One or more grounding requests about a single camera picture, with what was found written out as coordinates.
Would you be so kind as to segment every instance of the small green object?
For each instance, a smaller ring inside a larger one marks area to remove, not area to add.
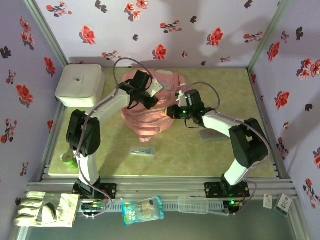
[[[63,154],[61,160],[70,168],[78,169],[77,159],[74,158],[74,155],[71,152],[66,152],[65,154]]]

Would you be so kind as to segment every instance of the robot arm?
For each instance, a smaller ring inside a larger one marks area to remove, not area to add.
[[[85,120],[90,116],[84,130],[84,138],[79,155],[76,156],[80,165],[79,169],[81,169],[78,183],[80,185],[79,189],[82,189],[82,191],[84,189],[87,197],[94,197],[94,191],[90,188],[89,184],[98,188],[100,184],[100,176],[96,163],[96,151],[101,143],[100,128],[116,112],[122,108],[129,108],[134,102],[142,103],[148,110],[157,104],[158,99],[155,97],[155,94],[161,92],[163,86],[153,78],[150,86],[146,88],[150,77],[147,73],[138,70],[133,79],[118,85],[117,93],[114,90],[109,96],[87,111],[75,110],[71,114],[66,141],[74,153],[79,146]]]
[[[228,136],[232,143],[235,160],[231,167],[221,177],[221,189],[228,192],[237,187],[253,164],[263,160],[268,155],[268,149],[263,141],[246,126],[218,113],[213,108],[205,107],[197,90],[190,90],[181,96],[179,105],[169,107],[166,114],[172,119],[192,119],[201,127],[213,129]],[[254,118],[242,121],[254,128],[263,137],[264,133]]]

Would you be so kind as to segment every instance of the gray floor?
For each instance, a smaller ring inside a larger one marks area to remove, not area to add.
[[[124,226],[121,213],[76,218],[73,228],[32,228],[27,240],[295,240],[289,218],[253,201],[235,217],[166,212],[165,219]]]

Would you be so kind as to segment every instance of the pink cloth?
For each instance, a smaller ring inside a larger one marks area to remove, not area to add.
[[[122,81],[133,79],[136,72],[137,70],[134,70],[125,74]],[[124,123],[138,134],[142,143],[148,142],[154,135],[172,126],[175,120],[168,117],[165,110],[178,104],[176,92],[187,87],[185,77],[176,72],[173,72],[173,75],[158,73],[156,70],[150,70],[150,72],[159,83],[164,85],[164,90],[155,95],[159,99],[156,106],[147,110],[143,104],[139,103],[131,110],[127,108],[121,110]]]

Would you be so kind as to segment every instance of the white label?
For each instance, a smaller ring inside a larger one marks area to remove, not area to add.
[[[285,211],[286,213],[288,213],[290,206],[291,206],[291,203],[292,203],[292,199],[289,198],[288,196],[282,194],[277,207],[279,209]]]
[[[263,207],[267,209],[272,209],[272,196],[265,194],[263,195]]]

